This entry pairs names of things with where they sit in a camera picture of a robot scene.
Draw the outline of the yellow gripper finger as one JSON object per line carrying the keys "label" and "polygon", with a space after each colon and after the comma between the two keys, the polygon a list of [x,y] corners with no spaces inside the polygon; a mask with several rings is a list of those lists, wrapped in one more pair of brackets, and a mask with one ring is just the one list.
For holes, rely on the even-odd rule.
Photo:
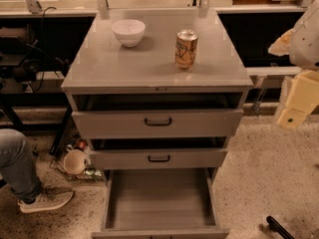
{"label": "yellow gripper finger", "polygon": [[281,110],[276,124],[285,129],[296,129],[319,106],[319,73],[305,70],[288,78],[282,89]]}

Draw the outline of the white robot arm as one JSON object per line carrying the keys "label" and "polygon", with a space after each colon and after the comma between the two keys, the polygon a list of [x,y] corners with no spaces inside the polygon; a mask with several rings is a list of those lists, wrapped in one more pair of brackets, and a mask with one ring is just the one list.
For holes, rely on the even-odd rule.
{"label": "white robot arm", "polygon": [[276,111],[276,125],[296,129],[319,106],[319,1],[314,1],[294,27],[268,48],[275,56],[288,55],[301,72],[286,77]]}

